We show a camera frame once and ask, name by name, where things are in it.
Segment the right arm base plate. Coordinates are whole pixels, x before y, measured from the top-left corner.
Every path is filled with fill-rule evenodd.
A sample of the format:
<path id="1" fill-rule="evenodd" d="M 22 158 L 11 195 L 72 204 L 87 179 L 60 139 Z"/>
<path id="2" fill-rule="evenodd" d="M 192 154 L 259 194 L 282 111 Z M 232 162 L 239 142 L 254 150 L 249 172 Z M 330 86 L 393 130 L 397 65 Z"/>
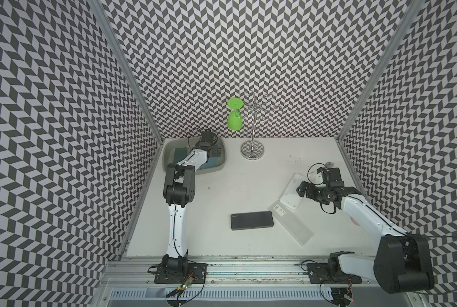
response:
<path id="1" fill-rule="evenodd" d="M 312 285 L 321 283 L 332 284 L 362 284 L 363 280 L 359 276 L 348 275 L 338 269 L 328 268 L 324 264 L 309 262 L 305 264 L 307 273 Z"/>

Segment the grey storage box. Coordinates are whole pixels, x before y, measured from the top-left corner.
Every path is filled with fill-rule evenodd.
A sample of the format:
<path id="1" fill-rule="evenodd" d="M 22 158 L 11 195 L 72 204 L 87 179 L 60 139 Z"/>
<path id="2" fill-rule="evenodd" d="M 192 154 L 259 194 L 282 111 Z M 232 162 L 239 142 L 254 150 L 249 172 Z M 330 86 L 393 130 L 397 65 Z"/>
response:
<path id="1" fill-rule="evenodd" d="M 189 148 L 191 151 L 195 144 L 200 140 L 200 135 L 196 137 L 190 137 L 186 139 L 172 139 L 167 145 L 164 147 L 163 151 L 163 170 L 166 171 L 167 166 L 170 163 L 173 163 L 173 152 L 176 148 L 178 147 L 186 147 Z M 227 153 L 226 153 L 226 148 L 223 139 L 218 136 L 218 145 L 219 145 L 219 156 L 224 156 L 225 157 L 225 163 L 227 161 Z M 222 167 L 219 167 L 216 171 L 222 170 L 225 166 L 225 163 L 223 164 Z M 208 174 L 208 173 L 213 173 L 216 171 L 202 171 L 198 169 L 196 171 L 196 175 L 203 175 L 203 174 Z"/>

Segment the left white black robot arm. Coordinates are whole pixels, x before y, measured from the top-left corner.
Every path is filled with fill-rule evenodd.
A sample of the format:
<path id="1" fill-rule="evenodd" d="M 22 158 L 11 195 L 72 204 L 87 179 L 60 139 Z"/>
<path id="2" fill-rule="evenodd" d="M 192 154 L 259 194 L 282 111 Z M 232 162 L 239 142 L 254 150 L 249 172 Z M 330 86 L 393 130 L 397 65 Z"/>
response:
<path id="1" fill-rule="evenodd" d="M 183 238 L 187 205 L 194 200 L 195 175 L 201 166 L 214 155 L 216 133 L 208 129 L 201 133 L 199 141 L 187 156 L 166 168 L 163 196 L 170 217 L 168 248 L 162 259 L 162 268 L 171 275 L 188 275 L 189 260 L 186 239 Z"/>

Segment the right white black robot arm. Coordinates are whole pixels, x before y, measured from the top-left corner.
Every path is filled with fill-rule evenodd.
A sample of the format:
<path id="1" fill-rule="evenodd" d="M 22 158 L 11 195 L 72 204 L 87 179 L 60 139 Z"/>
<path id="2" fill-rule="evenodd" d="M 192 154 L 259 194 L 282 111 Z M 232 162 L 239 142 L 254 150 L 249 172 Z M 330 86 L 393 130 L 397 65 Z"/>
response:
<path id="1" fill-rule="evenodd" d="M 377 282 L 389 294 L 434 288 L 427 240 L 393 224 L 358 189 L 345 186 L 339 168 L 318 168 L 298 185 L 296 193 L 301 198 L 343 211 L 377 245 L 373 257 L 347 251 L 331 253 L 326 268 L 331 281 L 343 282 L 357 276 Z"/>

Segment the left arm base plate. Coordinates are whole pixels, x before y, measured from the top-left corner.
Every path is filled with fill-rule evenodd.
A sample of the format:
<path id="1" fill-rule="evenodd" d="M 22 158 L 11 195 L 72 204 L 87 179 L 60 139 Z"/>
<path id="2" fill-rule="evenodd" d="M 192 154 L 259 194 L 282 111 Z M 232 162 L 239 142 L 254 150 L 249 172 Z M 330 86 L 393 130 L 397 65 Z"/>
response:
<path id="1" fill-rule="evenodd" d="M 160 265 L 155 273 L 155 284 L 180 285 L 186 281 L 188 276 L 192 275 L 194 284 L 203 284 L 206 280 L 207 263 L 189 262 L 187 269 L 182 271 L 169 270 Z"/>

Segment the light blue ribbed pencil case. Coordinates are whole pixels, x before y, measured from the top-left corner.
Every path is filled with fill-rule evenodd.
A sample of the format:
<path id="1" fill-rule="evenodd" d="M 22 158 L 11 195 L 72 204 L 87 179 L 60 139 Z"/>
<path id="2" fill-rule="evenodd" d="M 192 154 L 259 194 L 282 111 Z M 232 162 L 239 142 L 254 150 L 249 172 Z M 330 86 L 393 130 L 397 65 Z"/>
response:
<path id="1" fill-rule="evenodd" d="M 216 171 L 219 167 L 222 167 L 223 164 L 225 163 L 225 157 L 224 156 L 219 156 L 219 157 L 209 157 L 208 161 L 201 165 L 200 170 L 202 171 Z"/>

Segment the dark green pencil case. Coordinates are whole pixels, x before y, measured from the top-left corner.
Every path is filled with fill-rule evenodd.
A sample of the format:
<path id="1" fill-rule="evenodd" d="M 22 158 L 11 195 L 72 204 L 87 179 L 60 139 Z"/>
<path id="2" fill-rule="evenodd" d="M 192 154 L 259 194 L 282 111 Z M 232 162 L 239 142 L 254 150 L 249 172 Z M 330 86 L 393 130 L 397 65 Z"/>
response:
<path id="1" fill-rule="evenodd" d="M 187 156 L 189 156 L 190 150 L 186 147 L 178 147 L 173 152 L 173 163 L 175 165 L 181 165 Z"/>

